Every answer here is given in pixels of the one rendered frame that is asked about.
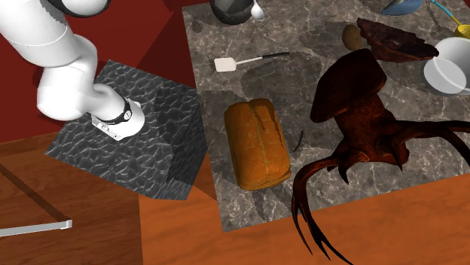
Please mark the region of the brown bread loaf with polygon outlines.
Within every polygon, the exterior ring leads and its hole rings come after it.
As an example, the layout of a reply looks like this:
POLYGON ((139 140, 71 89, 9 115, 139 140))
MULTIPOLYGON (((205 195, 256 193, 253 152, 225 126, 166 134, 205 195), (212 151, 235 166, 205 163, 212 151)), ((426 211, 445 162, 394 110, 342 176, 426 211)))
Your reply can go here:
POLYGON ((268 99, 232 104, 224 125, 237 184, 244 190, 275 186, 291 177, 288 148, 268 99))

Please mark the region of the thin black curved stick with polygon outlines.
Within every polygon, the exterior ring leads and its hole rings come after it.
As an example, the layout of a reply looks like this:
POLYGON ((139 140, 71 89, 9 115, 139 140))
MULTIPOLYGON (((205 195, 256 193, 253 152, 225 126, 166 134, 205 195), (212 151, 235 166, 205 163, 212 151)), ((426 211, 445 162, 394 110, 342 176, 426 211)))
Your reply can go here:
POLYGON ((301 146, 301 143, 303 141, 303 137, 304 137, 304 131, 301 130, 300 132, 300 135, 299 135, 299 139, 298 139, 298 143, 296 144, 294 150, 292 151, 292 153, 296 152, 298 150, 298 148, 301 146))

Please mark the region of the grey patterned robot stand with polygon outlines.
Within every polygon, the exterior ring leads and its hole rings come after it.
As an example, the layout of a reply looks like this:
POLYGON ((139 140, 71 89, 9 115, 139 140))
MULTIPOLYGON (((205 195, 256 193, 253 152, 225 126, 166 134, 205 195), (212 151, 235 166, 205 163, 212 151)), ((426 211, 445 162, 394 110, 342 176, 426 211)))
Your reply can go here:
POLYGON ((152 199, 186 200, 207 152, 197 91, 112 60, 96 82, 140 103, 143 128, 117 142, 85 115, 65 123, 46 155, 152 199))

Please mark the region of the dark grey round pot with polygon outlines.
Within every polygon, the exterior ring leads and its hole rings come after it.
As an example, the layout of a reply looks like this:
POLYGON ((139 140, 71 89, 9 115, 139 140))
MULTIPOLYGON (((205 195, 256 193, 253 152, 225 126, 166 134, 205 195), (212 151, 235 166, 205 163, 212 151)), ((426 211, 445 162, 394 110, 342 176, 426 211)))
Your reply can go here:
POLYGON ((253 0, 209 0, 215 17, 222 23, 235 26, 246 22, 251 15, 253 0))

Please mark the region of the white spoon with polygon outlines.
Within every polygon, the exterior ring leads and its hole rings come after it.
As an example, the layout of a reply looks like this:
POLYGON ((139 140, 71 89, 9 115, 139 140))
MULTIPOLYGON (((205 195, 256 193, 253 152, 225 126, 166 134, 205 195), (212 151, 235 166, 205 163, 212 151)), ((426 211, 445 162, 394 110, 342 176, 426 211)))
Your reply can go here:
POLYGON ((264 20, 264 12, 259 6, 258 1, 257 0, 252 0, 252 1, 253 1, 253 6, 250 10, 252 17, 258 21, 264 20))

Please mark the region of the dark reddish-brown creature figure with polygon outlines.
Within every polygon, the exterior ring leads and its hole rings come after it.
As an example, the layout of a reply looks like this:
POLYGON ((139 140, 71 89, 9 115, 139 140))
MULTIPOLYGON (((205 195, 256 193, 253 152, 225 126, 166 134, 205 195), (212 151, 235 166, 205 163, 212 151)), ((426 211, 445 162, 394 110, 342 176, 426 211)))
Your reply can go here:
POLYGON ((457 135, 470 133, 470 122, 397 120, 378 96, 387 76, 380 62, 413 62, 434 59, 438 49, 412 32, 358 18, 359 34, 368 47, 342 56, 319 79, 310 119, 322 123, 334 119, 343 139, 331 156, 308 163, 293 181, 291 213, 302 217, 323 253, 337 252, 314 221, 307 197, 307 182, 322 169, 336 169, 346 181, 347 170, 357 163, 380 162, 402 166, 408 161, 410 139, 440 137, 470 165, 470 148, 457 135))

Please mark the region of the brown potato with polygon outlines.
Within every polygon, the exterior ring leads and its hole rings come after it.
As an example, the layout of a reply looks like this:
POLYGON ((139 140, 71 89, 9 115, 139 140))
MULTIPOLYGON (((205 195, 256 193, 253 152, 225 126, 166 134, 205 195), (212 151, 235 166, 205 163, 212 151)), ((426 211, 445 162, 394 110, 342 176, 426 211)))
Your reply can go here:
POLYGON ((344 27, 342 42, 348 50, 359 50, 362 48, 362 37, 360 29, 353 24, 344 27))

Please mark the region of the white bar on floor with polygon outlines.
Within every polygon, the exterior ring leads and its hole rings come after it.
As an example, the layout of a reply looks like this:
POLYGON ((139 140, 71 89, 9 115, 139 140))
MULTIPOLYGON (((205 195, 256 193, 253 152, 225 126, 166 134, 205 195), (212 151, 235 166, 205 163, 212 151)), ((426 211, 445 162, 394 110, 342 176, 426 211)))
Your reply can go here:
POLYGON ((44 232, 48 230, 64 230, 72 228, 72 219, 60 222, 35 224, 21 227, 1 228, 0 237, 16 236, 27 233, 44 232))

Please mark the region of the white bowl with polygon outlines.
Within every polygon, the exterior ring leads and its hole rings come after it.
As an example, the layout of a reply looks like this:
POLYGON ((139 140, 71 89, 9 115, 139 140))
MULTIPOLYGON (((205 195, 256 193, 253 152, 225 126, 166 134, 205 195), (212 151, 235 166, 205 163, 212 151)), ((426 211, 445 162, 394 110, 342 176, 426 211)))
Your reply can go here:
POLYGON ((438 56, 423 68, 427 83, 446 95, 470 96, 470 39, 445 38, 435 48, 438 56))

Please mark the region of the teal and yellow ladle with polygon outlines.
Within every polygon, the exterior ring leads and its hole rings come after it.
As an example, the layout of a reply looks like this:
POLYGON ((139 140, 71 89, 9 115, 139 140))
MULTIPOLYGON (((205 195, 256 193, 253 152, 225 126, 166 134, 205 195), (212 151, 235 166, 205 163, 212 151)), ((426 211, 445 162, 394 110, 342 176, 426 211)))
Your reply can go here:
POLYGON ((445 8, 445 6, 443 6, 436 0, 429 1, 438 8, 440 8, 457 25, 454 31, 454 35, 456 37, 470 39, 470 24, 462 24, 448 9, 445 8))

